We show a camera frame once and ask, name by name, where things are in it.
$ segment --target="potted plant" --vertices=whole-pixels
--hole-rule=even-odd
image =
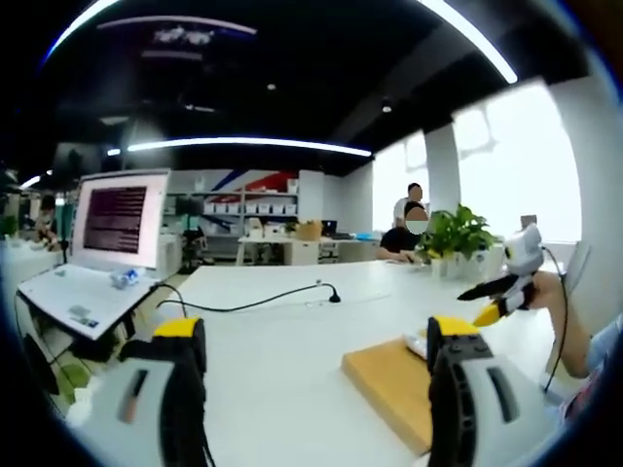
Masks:
[[[473,275],[484,261],[484,253],[495,242],[495,237],[486,229],[489,224],[482,216],[477,216],[467,206],[460,204],[452,216],[451,237],[454,257],[449,264],[449,275],[453,278]]]
[[[437,278],[446,275],[447,260],[453,253],[452,220],[451,212],[431,213],[428,230],[418,244],[420,255],[425,262],[430,262],[433,276]]]
[[[420,249],[430,259],[433,275],[454,279],[469,273],[476,253],[487,251],[495,237],[486,227],[487,220],[460,204],[456,213],[435,211],[430,216],[429,232]]]

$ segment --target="white pot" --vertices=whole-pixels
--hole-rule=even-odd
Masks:
[[[454,280],[465,276],[465,257],[462,253],[455,252],[445,260],[446,261],[446,277]]]
[[[465,263],[464,278],[475,284],[485,282],[487,280],[485,272],[488,257],[489,252],[486,250],[475,252]]]
[[[441,280],[446,276],[446,260],[431,259],[432,277]]]

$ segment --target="wooden board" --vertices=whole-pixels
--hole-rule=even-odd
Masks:
[[[342,370],[415,455],[430,450],[430,375],[402,339],[347,353]]]

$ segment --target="person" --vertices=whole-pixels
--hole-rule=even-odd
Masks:
[[[427,219],[423,206],[415,201],[407,201],[401,218],[414,217],[418,212]],[[379,260],[392,260],[400,263],[419,263],[415,249],[421,235],[411,233],[405,226],[404,221],[400,226],[387,231],[381,239],[381,245],[377,251]]]
[[[45,241],[48,249],[58,246],[58,230],[55,219],[56,198],[54,195],[45,195],[41,199],[39,217],[35,221],[35,232],[38,241]]]
[[[582,387],[570,399],[553,401],[552,414],[561,424],[573,421],[587,406],[595,382],[603,371],[608,355],[616,346],[623,329],[623,313],[594,337],[580,323],[571,303],[565,304],[563,283],[555,273],[539,271],[533,277],[536,293],[530,308],[546,308],[550,314],[556,342],[561,342],[567,315],[567,334],[561,352],[561,362],[570,376],[586,378]]]
[[[399,199],[393,207],[393,227],[404,226],[404,210],[407,201],[421,202],[421,197],[421,185],[410,183],[407,187],[407,197]]]

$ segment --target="blue stripe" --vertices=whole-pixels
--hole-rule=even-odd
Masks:
[[[216,185],[214,185],[214,187],[212,187],[212,190],[210,190],[210,191],[211,192],[218,192],[225,185],[227,185],[230,182],[233,182],[237,178],[240,178],[246,172],[248,172],[248,170],[232,170],[230,173],[225,175],[225,177],[223,177],[223,179],[220,182],[218,182]]]

